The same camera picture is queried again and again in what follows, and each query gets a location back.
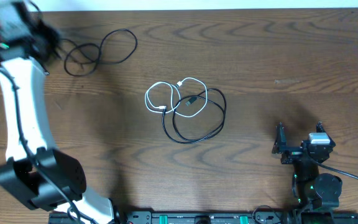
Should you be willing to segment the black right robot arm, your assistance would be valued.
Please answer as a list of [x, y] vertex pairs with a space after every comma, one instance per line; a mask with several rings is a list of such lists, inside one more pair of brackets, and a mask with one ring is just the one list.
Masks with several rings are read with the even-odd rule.
[[282, 164], [292, 165], [292, 191], [298, 206], [284, 212], [282, 223], [334, 223], [333, 209], [339, 206], [342, 180], [329, 173], [320, 173], [319, 166], [329, 159], [335, 142], [329, 137], [321, 123], [316, 131], [299, 146], [288, 146], [282, 123], [276, 126], [277, 135], [272, 154], [281, 155]]

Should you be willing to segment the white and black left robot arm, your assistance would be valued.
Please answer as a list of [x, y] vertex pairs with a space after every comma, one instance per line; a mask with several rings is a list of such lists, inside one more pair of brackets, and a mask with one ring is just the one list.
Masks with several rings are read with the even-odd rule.
[[59, 33], [27, 1], [0, 1], [0, 87], [7, 124], [0, 186], [29, 210], [56, 212], [53, 223], [118, 223], [109, 198], [87, 186], [80, 162], [59, 150], [44, 83], [58, 57]]

